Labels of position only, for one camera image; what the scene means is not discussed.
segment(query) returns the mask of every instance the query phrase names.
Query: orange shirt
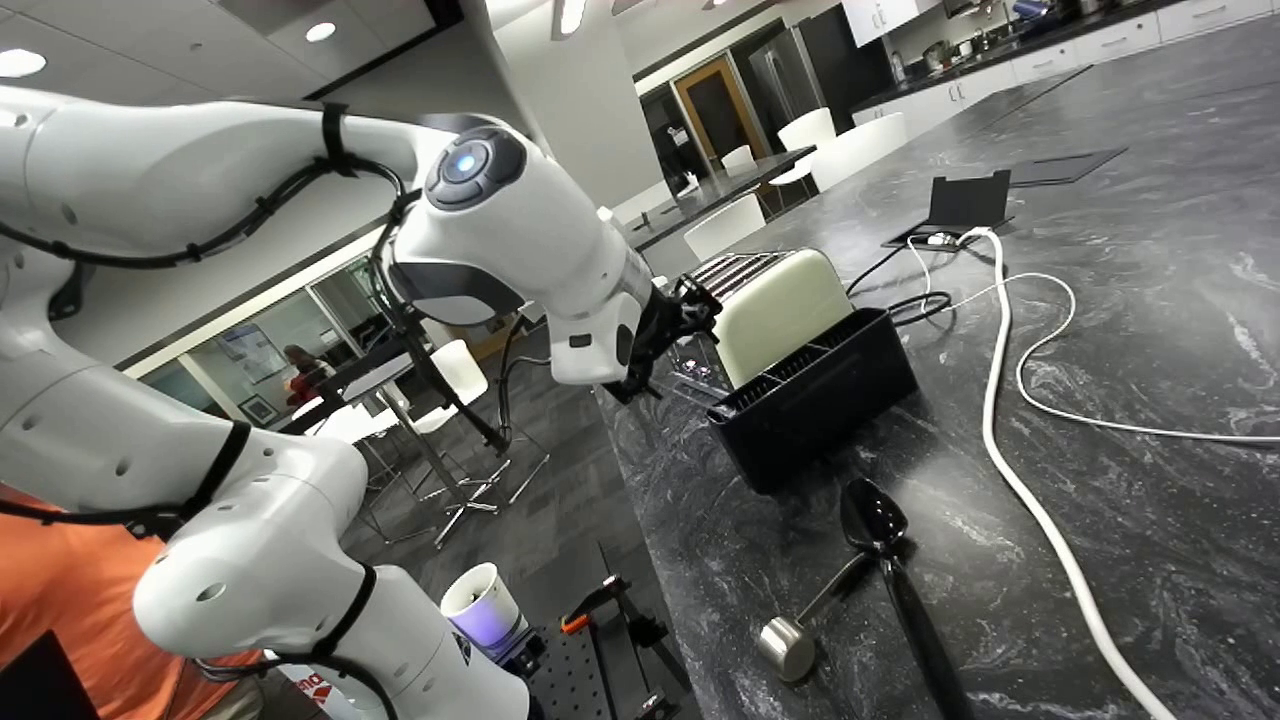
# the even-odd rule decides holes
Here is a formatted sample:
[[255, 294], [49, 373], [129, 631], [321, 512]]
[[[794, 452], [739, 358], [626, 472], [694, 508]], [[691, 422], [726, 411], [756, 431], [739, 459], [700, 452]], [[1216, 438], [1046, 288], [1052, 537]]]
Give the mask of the orange shirt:
[[133, 621], [155, 551], [125, 527], [0, 518], [0, 670], [53, 631], [105, 720], [209, 715], [234, 686], [199, 680]]

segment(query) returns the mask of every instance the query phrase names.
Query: robotic hand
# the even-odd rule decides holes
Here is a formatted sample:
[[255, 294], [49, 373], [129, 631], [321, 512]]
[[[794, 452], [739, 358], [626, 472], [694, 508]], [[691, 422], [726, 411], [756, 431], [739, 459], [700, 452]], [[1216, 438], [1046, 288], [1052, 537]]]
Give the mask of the robotic hand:
[[457, 646], [409, 571], [340, 551], [368, 475], [349, 444], [199, 417], [49, 328], [49, 297], [73, 274], [55, 255], [199, 262], [269, 217], [265, 186], [289, 202], [317, 161], [402, 178], [418, 195], [389, 253], [396, 288], [450, 324], [537, 300], [563, 385], [630, 396], [678, 331], [707, 324], [707, 304], [656, 294], [589, 195], [497, 119], [110, 109], [0, 87], [5, 483], [80, 522], [175, 527], [137, 590], [137, 621], [166, 652], [340, 662], [396, 715], [529, 715], [522, 686]]

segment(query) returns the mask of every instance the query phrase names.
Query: ceiling light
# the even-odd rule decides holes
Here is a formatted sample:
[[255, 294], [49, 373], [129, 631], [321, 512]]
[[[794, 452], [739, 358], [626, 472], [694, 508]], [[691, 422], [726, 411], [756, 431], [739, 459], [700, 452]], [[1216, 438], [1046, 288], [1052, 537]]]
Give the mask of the ceiling light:
[[38, 52], [9, 49], [0, 52], [0, 77], [35, 77], [44, 69]]
[[311, 28], [306, 28], [306, 46], [323, 46], [331, 34], [336, 34], [336, 24], [329, 24], [329, 19], [323, 19], [323, 24], [311, 24]]
[[582, 28], [589, 0], [557, 0], [557, 38]]

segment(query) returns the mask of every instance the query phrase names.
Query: person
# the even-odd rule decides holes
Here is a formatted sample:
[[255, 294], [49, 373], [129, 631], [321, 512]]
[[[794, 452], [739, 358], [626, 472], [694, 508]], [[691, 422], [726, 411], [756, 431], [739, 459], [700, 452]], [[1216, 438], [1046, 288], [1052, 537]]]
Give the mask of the person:
[[261, 680], [210, 686], [137, 630], [133, 590], [155, 556], [161, 539], [137, 539], [117, 525], [38, 525], [0, 512], [0, 678], [53, 637], [93, 715], [265, 715]]
[[331, 377], [331, 369], [299, 344], [289, 344], [284, 360], [291, 364], [291, 373], [284, 377], [284, 402], [289, 410], [303, 410], [321, 396], [321, 385]]

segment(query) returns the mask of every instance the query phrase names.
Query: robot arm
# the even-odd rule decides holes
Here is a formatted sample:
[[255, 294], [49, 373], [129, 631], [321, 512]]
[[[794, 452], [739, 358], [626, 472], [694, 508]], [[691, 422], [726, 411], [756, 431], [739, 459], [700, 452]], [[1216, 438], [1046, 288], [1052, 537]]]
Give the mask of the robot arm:
[[678, 311], [637, 253], [497, 119], [329, 125], [294, 109], [109, 109], [0, 87], [0, 236], [16, 236], [0, 240], [5, 483], [73, 512], [180, 512], [137, 590], [137, 621], [161, 647], [323, 647], [368, 670], [398, 715], [522, 715], [522, 686], [465, 652], [409, 571], [336, 549], [365, 502], [350, 449], [180, 410], [73, 354], [44, 322], [68, 264], [22, 245], [199, 255], [265, 186], [336, 149], [418, 189], [389, 264], [424, 311], [476, 322], [537, 300], [563, 385], [637, 385], [644, 358], [674, 336]]

